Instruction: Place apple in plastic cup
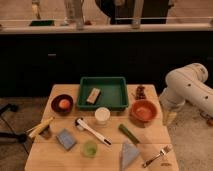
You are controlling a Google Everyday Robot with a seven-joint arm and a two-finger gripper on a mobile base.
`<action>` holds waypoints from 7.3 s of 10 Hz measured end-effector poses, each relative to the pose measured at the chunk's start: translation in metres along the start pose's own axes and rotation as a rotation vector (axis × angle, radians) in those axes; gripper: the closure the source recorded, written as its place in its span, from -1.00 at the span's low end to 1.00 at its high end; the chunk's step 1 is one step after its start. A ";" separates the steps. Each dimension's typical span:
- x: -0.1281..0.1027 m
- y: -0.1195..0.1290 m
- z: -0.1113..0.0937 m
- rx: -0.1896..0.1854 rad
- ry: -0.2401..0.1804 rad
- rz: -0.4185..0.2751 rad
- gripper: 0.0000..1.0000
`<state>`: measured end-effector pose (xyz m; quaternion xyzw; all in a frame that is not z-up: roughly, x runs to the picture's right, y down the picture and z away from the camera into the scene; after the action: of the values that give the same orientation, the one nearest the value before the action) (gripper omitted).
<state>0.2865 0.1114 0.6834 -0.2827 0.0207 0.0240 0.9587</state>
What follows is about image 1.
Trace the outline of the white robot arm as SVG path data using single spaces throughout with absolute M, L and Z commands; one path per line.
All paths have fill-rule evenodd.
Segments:
M 213 88 L 205 84 L 207 79 L 208 70 L 200 63 L 170 71 L 165 77 L 167 87 L 159 97 L 162 107 L 174 111 L 189 101 L 213 117 Z

